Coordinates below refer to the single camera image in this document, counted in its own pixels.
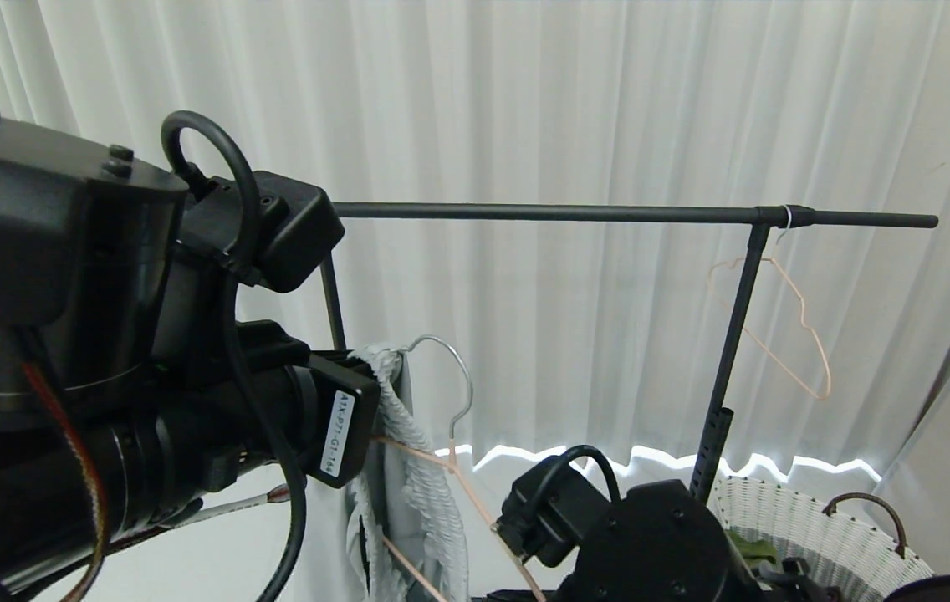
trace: white label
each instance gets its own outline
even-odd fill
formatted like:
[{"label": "white label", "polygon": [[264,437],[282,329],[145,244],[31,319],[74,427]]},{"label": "white label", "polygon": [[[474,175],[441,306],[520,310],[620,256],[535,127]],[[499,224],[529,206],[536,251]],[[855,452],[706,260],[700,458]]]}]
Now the white label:
[{"label": "white label", "polygon": [[356,397],[344,391],[334,393],[334,409],[330,411],[330,423],[326,427],[326,445],[319,470],[331,477],[341,474],[341,458],[345,456],[345,439],[349,438],[349,423]]}]

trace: curtain fold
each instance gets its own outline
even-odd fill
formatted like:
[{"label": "curtain fold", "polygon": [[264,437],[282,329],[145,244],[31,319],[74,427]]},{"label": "curtain fold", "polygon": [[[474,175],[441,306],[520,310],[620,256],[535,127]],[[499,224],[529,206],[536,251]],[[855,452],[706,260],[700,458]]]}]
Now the curtain fold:
[{"label": "curtain fold", "polygon": [[[801,203],[936,213],[934,232],[813,227],[779,255],[835,377],[809,400],[743,339],[732,466],[751,453],[882,469],[950,347],[950,3],[0,3],[0,110],[164,164],[201,111],[250,163],[337,202]],[[187,137],[204,171],[224,174]],[[709,266],[740,226],[346,222],[351,345],[451,340],[476,378],[461,441],[693,453],[728,312]],[[738,272],[719,274],[721,297]],[[329,346],[318,282],[247,317]],[[759,275],[747,324],[820,385],[797,304]],[[414,358],[442,446],[448,358]]]}]

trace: clothes hanger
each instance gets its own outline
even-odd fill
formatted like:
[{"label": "clothes hanger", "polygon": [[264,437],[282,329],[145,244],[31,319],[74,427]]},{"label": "clothes hanger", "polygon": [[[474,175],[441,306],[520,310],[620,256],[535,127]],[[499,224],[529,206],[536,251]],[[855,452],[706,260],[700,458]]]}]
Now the clothes hanger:
[{"label": "clothes hanger", "polygon": [[[467,413],[471,411],[472,404],[475,401],[475,384],[472,381],[471,372],[467,370],[467,363],[464,362],[463,357],[460,357],[460,352],[456,350],[455,347],[446,343],[444,339],[441,339],[440,336],[433,334],[424,334],[423,336],[418,336],[411,345],[407,347],[401,347],[399,351],[403,355],[410,354],[420,343],[425,342],[425,340],[431,340],[433,343],[438,343],[438,345],[445,347],[445,350],[449,351],[449,354],[452,355],[452,358],[456,360],[457,365],[460,366],[460,370],[464,373],[464,380],[467,382],[467,400],[465,400],[464,407],[457,412],[455,416],[449,420],[449,455],[448,460],[442,460],[437,455],[432,453],[426,453],[422,450],[411,449],[409,446],[406,446],[405,443],[394,441],[388,437],[372,437],[372,441],[378,441],[380,443],[385,443],[387,446],[394,446],[395,448],[402,450],[405,453],[414,455],[414,457],[419,457],[422,460],[427,462],[433,462],[445,469],[445,472],[451,473],[456,477],[457,481],[460,483],[460,487],[464,489],[467,498],[471,499],[472,504],[475,504],[475,510],[478,510],[479,517],[483,519],[487,527],[493,533],[494,540],[497,540],[501,544],[502,550],[506,553],[506,556],[513,561],[514,567],[520,572],[524,582],[528,584],[528,587],[531,588],[532,595],[535,597],[537,602],[545,602],[545,594],[543,590],[539,587],[539,583],[536,582],[535,578],[531,574],[531,571],[528,571],[528,568],[524,567],[524,563],[512,551],[508,548],[505,542],[498,537],[497,531],[497,521],[491,517],[490,513],[487,511],[483,500],[479,499],[479,496],[475,493],[475,488],[472,487],[471,481],[468,481],[467,476],[464,475],[464,471],[461,470],[460,466],[457,464],[457,446],[456,446],[456,429],[457,422],[467,416]],[[402,553],[397,546],[395,546],[389,538],[383,536],[383,544],[386,546],[386,549],[390,551],[392,555],[399,561],[400,564],[405,567],[407,572],[411,573],[411,576],[418,580],[419,584],[426,588],[426,591],[429,591],[433,595],[434,599],[437,599],[438,602],[448,602],[448,599],[445,598],[445,595],[441,591],[438,591],[429,579],[426,579],[426,576],[422,575],[419,572],[418,568],[411,563],[409,559],[405,557],[405,554]]]},{"label": "clothes hanger", "polygon": [[[757,335],[754,334],[754,332],[751,332],[750,329],[746,327],[746,324],[743,325],[743,332],[747,333],[747,335],[750,336],[750,339],[753,339],[753,342],[757,343],[758,347],[761,347],[761,350],[765,351],[765,354],[768,355],[769,358],[773,360],[773,362],[776,362],[777,365],[781,367],[781,369],[784,369],[784,372],[788,373],[788,376],[797,382],[797,384],[799,384],[799,386],[801,386],[804,391],[813,397],[813,399],[827,400],[828,396],[831,395],[831,367],[828,365],[828,355],[824,352],[824,346],[820,343],[820,337],[818,333],[813,330],[810,324],[806,323],[806,298],[803,297],[803,294],[799,290],[799,286],[795,285],[793,279],[791,279],[791,277],[788,275],[788,271],[784,270],[784,266],[781,266],[780,262],[778,262],[776,259],[776,251],[780,247],[780,241],[784,240],[786,233],[791,232],[791,207],[784,205],[784,209],[788,210],[788,227],[786,227],[784,231],[780,233],[780,236],[777,237],[776,242],[773,244],[773,251],[769,254],[769,256],[762,257],[761,260],[762,262],[773,264],[773,267],[776,268],[777,273],[779,273],[780,277],[783,278],[786,283],[788,283],[788,286],[791,287],[792,293],[795,294],[795,297],[797,300],[799,300],[799,322],[801,325],[803,325],[804,329],[809,331],[810,335],[812,336],[813,343],[816,344],[816,350],[818,350],[820,354],[820,363],[822,363],[824,366],[824,392],[818,393],[811,389],[809,385],[806,385],[806,382],[803,382],[803,380],[799,378],[799,375],[795,374],[795,372],[784,363],[784,360],[778,358],[777,355],[774,354],[774,352],[769,349],[769,347],[765,345],[765,343],[759,339]],[[719,294],[716,293],[715,288],[713,288],[713,272],[724,266],[727,266],[728,271],[734,270],[739,265],[739,263],[743,261],[743,259],[745,259],[745,257],[736,257],[735,259],[730,260],[730,262],[715,263],[711,268],[709,268],[709,274],[705,277],[705,284],[708,286],[709,293],[711,293],[712,296],[726,309],[730,309],[731,305],[728,304],[726,298],[720,297]]]}]

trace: brown handle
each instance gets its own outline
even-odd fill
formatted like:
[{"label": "brown handle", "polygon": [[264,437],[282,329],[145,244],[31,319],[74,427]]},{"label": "brown handle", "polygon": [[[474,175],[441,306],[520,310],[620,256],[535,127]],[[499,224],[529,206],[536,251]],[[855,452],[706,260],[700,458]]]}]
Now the brown handle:
[{"label": "brown handle", "polygon": [[903,560],[907,559],[907,530],[902,526],[902,519],[899,518],[899,514],[896,513],[895,509],[891,507],[890,503],[884,502],[883,499],[880,499],[877,496],[872,494],[864,494],[863,492],[853,492],[853,494],[843,494],[831,498],[831,502],[828,503],[828,506],[824,507],[824,512],[831,517],[835,514],[835,505],[839,502],[843,502],[845,499],[865,499],[868,502],[872,502],[880,506],[884,510],[887,510],[887,513],[891,515],[892,522],[895,523],[895,533],[899,538],[898,544],[895,546],[895,553],[899,555]]}]

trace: laundry basket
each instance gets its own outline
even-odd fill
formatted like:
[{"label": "laundry basket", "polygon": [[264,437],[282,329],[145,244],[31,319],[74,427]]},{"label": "laundry basket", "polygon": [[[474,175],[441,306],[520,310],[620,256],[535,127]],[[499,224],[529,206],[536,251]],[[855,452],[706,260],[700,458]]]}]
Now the laundry basket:
[{"label": "laundry basket", "polygon": [[[896,537],[837,512],[846,499],[884,507]],[[806,559],[813,582],[839,587],[849,602],[881,602],[899,587],[932,576],[929,565],[907,547],[895,510],[870,494],[853,492],[823,503],[776,483],[727,477],[713,485],[709,506],[724,529],[748,541],[769,541],[781,559]]]}]

